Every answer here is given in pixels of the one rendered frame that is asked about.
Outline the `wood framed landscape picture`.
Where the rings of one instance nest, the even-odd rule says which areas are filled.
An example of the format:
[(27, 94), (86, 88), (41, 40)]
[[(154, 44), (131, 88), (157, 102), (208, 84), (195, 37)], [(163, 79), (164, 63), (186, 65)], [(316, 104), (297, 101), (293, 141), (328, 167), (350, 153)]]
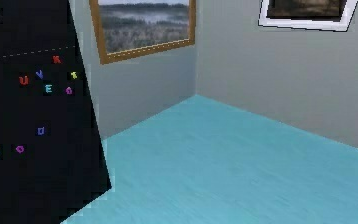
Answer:
[(195, 44), (196, 0), (89, 0), (102, 65)]

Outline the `black fridge with letter magnets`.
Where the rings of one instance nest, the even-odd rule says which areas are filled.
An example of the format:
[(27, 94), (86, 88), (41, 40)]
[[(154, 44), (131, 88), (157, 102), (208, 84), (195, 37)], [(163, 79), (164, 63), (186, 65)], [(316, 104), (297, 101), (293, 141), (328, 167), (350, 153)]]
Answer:
[(0, 224), (62, 224), (110, 187), (69, 0), (0, 0)]

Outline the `white framed dark picture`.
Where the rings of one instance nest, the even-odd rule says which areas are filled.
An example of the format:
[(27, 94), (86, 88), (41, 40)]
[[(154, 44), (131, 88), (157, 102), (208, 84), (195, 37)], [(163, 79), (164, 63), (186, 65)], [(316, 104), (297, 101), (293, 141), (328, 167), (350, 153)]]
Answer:
[(358, 0), (262, 0), (258, 25), (346, 32)]

